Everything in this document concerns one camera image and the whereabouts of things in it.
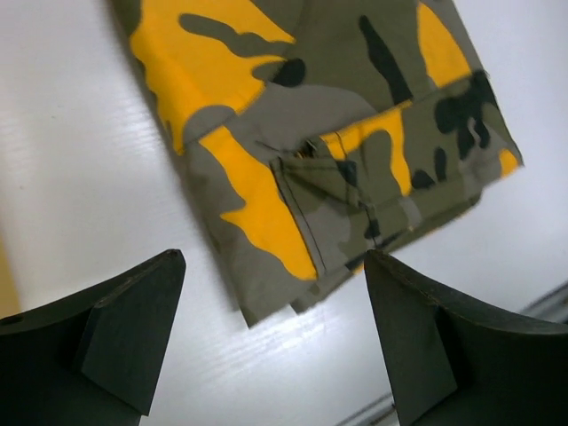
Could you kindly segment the camouflage garment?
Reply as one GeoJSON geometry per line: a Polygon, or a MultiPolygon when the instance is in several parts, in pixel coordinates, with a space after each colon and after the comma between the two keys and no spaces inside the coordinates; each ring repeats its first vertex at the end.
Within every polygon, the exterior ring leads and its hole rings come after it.
{"type": "Polygon", "coordinates": [[[110,7],[251,327],[524,163],[451,1],[110,7]]]}

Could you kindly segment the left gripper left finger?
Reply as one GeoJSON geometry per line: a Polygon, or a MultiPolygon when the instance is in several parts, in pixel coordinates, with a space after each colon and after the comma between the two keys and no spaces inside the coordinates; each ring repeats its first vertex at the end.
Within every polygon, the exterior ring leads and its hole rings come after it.
{"type": "Polygon", "coordinates": [[[1,320],[3,425],[138,425],[162,370],[184,283],[168,249],[1,320]]]}

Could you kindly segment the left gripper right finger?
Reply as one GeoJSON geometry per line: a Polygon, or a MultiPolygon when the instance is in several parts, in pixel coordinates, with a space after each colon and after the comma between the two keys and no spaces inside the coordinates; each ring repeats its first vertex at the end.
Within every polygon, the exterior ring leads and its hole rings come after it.
{"type": "Polygon", "coordinates": [[[379,250],[364,269],[400,424],[566,424],[565,324],[482,302],[379,250]]]}

